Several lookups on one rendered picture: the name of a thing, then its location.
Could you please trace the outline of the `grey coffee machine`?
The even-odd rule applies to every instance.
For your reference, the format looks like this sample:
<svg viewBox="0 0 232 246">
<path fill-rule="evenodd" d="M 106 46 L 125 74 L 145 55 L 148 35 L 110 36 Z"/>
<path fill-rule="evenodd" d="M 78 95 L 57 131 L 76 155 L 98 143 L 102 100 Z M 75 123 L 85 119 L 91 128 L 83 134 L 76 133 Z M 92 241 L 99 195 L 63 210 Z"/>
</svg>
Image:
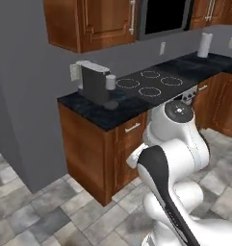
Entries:
<svg viewBox="0 0 232 246">
<path fill-rule="evenodd" d="M 91 62 L 78 61 L 81 68 L 83 95 L 95 105 L 115 110 L 118 102 L 111 99 L 110 91 L 116 88 L 116 75 L 108 67 Z"/>
</svg>

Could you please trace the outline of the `wooden wall cupboard door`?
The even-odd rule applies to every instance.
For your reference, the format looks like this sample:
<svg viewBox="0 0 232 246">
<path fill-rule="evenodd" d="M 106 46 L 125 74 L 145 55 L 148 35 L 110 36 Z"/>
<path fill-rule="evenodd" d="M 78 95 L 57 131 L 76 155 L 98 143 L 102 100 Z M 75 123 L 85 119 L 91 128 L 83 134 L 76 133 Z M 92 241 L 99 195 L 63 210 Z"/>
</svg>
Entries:
<svg viewBox="0 0 232 246">
<path fill-rule="evenodd" d="M 129 33 L 130 0 L 77 0 L 77 7 L 82 53 L 136 40 L 138 0 L 133 35 Z"/>
</svg>

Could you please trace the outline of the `black hob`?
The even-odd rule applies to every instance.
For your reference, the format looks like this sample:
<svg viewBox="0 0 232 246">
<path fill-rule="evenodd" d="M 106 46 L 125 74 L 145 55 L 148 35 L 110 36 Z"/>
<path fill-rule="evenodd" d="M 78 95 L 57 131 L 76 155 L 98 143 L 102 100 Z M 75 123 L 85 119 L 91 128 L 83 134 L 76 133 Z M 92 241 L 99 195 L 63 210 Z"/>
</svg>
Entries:
<svg viewBox="0 0 232 246">
<path fill-rule="evenodd" d="M 138 71 L 116 80 L 116 87 L 154 106 L 175 100 L 175 97 L 197 86 L 192 79 L 163 70 L 157 66 Z"/>
</svg>

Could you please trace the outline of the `silver oven front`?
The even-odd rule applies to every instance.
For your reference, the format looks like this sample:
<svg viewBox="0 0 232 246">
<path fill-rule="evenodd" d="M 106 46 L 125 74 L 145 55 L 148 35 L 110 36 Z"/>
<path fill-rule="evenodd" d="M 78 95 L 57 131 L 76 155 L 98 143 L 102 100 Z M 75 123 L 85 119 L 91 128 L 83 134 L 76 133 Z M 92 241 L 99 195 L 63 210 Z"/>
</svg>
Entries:
<svg viewBox="0 0 232 246">
<path fill-rule="evenodd" d="M 193 98 L 196 95 L 196 92 L 197 92 L 197 86 L 193 86 L 188 90 L 184 91 L 183 93 L 181 93 L 180 95 L 178 95 L 177 97 L 175 97 L 175 100 L 180 100 L 183 103 L 190 105 L 193 101 Z"/>
</svg>

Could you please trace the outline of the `white paper towel roll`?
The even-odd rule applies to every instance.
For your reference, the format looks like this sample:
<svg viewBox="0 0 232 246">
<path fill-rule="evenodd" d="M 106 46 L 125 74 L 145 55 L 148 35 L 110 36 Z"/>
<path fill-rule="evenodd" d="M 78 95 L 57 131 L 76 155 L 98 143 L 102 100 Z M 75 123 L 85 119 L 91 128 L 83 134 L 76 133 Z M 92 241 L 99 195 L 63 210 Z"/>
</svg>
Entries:
<svg viewBox="0 0 232 246">
<path fill-rule="evenodd" d="M 211 33 L 203 33 L 199 45 L 199 49 L 197 51 L 197 55 L 200 58 L 207 58 L 211 46 L 211 42 L 213 39 L 213 34 Z"/>
</svg>

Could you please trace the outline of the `wooden drawer front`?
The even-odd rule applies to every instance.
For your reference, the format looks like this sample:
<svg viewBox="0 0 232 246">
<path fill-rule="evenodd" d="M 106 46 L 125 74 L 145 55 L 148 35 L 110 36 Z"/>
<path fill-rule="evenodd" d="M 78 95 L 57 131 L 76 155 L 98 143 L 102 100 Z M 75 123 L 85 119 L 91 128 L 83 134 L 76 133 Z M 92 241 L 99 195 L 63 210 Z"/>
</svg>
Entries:
<svg viewBox="0 0 232 246">
<path fill-rule="evenodd" d="M 131 128 L 136 123 L 141 123 L 141 125 L 138 128 L 134 129 L 133 131 L 129 133 L 125 133 L 124 131 L 125 128 L 127 129 Z M 146 126 L 146 113 L 143 112 L 137 115 L 136 117 L 133 117 L 132 119 L 119 125 L 116 128 L 116 139 L 118 141 L 126 140 L 126 139 L 133 139 L 133 140 L 142 139 L 142 132 L 145 129 L 145 126 Z"/>
</svg>

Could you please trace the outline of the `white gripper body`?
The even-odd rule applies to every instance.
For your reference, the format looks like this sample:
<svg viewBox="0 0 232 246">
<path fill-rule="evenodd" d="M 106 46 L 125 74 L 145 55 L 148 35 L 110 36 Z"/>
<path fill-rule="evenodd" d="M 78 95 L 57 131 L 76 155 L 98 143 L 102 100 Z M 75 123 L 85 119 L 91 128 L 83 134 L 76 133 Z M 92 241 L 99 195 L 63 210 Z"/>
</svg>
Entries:
<svg viewBox="0 0 232 246">
<path fill-rule="evenodd" d="M 139 156 L 141 154 L 141 152 L 148 148 L 148 145 L 142 143 L 137 149 L 135 149 L 131 154 L 130 156 L 127 158 L 126 162 L 127 164 L 135 169 L 137 167 L 137 162 L 138 162 L 138 159 L 139 159 Z"/>
</svg>

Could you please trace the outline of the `wooden corner base cupboard run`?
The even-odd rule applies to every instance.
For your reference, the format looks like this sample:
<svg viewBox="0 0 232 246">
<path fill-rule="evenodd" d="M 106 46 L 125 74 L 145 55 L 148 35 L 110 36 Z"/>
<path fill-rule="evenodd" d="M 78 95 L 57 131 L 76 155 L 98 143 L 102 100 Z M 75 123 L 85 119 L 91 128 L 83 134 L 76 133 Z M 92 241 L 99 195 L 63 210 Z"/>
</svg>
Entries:
<svg viewBox="0 0 232 246">
<path fill-rule="evenodd" d="M 198 129 L 210 128 L 232 137 L 232 74 L 220 72 L 199 83 L 193 110 Z"/>
</svg>

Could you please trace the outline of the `wooden wall cupboard run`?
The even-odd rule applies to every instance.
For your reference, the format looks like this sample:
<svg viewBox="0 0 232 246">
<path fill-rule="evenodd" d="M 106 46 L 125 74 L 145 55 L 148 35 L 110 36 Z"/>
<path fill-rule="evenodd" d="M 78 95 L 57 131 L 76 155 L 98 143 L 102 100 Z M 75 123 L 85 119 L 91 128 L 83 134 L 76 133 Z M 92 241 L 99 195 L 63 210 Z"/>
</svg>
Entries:
<svg viewBox="0 0 232 246">
<path fill-rule="evenodd" d="M 232 25 L 232 0 L 193 0 L 191 29 Z"/>
</svg>

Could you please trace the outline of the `black microwave oven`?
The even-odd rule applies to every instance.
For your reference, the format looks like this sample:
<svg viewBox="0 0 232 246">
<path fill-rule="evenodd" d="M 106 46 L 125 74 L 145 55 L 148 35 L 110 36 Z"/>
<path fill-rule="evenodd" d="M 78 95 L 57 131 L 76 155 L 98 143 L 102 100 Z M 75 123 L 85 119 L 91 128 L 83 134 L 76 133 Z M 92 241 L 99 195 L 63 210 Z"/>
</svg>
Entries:
<svg viewBox="0 0 232 246">
<path fill-rule="evenodd" d="M 137 40 L 190 29 L 194 0 L 139 0 Z"/>
</svg>

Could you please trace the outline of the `wooden base cupboard door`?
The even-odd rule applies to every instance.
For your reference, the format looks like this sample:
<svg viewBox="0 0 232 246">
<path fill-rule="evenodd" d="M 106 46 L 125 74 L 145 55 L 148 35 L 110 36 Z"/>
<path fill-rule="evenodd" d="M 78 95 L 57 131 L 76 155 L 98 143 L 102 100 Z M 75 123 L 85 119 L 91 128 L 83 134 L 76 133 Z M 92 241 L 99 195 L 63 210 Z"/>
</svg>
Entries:
<svg viewBox="0 0 232 246">
<path fill-rule="evenodd" d="M 126 137 L 118 143 L 116 147 L 116 191 L 120 191 L 138 177 L 138 171 L 131 168 L 126 160 L 141 144 L 142 139 L 138 136 Z"/>
</svg>

